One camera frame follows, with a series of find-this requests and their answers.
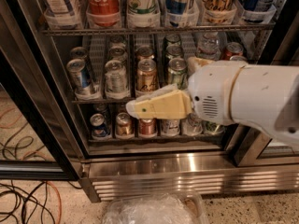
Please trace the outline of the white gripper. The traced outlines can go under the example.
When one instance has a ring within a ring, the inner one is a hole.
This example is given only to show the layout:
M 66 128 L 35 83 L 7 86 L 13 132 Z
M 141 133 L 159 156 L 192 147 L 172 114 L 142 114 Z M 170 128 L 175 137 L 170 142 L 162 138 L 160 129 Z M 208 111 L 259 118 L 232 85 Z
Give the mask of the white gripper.
M 190 57 L 187 65 L 189 93 L 176 84 L 164 86 L 128 102 L 128 114 L 136 119 L 185 119 L 192 113 L 193 104 L 199 118 L 221 125 L 233 124 L 231 94 L 238 75 L 248 64 Z

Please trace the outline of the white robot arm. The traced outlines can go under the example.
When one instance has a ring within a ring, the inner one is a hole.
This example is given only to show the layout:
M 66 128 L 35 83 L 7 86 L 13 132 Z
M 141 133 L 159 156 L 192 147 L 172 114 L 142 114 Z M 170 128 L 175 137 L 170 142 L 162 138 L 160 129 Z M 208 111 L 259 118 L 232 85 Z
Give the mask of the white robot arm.
M 184 91 L 167 85 L 126 104 L 136 119 L 185 119 L 192 112 L 220 125 L 242 124 L 299 145 L 299 67 L 216 61 L 190 75 Z

